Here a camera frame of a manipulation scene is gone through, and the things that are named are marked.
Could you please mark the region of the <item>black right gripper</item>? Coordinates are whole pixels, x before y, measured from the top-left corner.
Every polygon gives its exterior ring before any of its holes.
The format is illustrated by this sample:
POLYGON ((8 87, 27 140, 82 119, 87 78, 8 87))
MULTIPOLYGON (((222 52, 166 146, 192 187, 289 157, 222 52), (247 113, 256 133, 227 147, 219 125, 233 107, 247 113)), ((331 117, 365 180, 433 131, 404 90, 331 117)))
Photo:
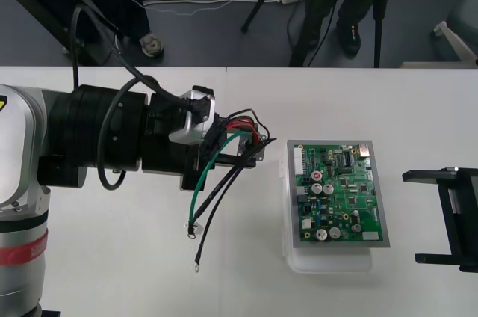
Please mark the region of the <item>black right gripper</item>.
POLYGON ((404 182, 439 184, 439 194, 450 254, 417 253, 418 264, 457 265, 462 272, 477 272, 477 170, 447 167, 409 170, 404 182))

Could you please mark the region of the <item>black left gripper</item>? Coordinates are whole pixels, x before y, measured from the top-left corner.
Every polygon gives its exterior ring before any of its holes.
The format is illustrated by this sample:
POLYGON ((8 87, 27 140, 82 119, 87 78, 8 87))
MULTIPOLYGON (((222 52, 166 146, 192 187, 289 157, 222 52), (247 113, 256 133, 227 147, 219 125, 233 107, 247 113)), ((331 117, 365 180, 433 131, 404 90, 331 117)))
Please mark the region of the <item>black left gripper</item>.
MULTIPOLYGON (((194 121, 194 114, 167 102, 156 93, 152 94, 145 111, 145 127, 140 142, 141 168, 145 173, 179 176, 180 189, 192 191, 204 184, 199 178, 205 166, 216 155, 219 144, 227 133, 245 133, 252 141, 261 141, 258 124, 250 116, 226 118, 220 123, 215 111, 215 95, 212 90, 189 90, 180 96, 187 103, 206 102, 206 112, 194 121)), ((253 155, 245 164, 253 169, 264 160, 264 150, 253 155)), ((241 161, 245 152, 219 153, 213 162, 216 166, 233 167, 241 161)))

